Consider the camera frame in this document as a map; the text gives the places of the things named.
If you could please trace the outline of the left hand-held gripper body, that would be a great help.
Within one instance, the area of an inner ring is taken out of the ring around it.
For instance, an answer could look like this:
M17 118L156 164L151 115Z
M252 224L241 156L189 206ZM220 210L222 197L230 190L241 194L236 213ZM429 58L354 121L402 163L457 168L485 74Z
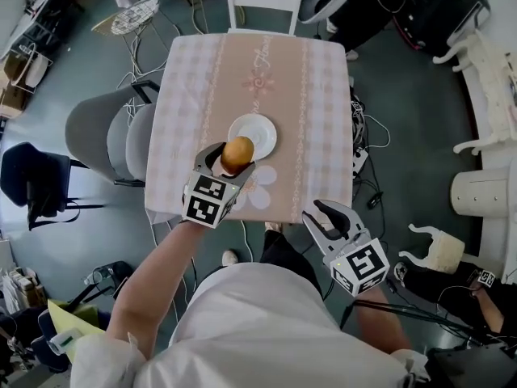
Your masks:
M215 176L200 159L184 188L182 219L215 229L230 213L242 185L225 175Z

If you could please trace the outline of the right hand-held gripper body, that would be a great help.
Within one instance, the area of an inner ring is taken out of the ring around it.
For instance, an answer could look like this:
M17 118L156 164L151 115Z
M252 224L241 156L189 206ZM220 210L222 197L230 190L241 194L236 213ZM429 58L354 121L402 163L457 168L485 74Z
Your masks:
M323 258L330 276L352 297L358 297L386 278L390 264L378 238L367 229L350 238L340 249L330 246Z

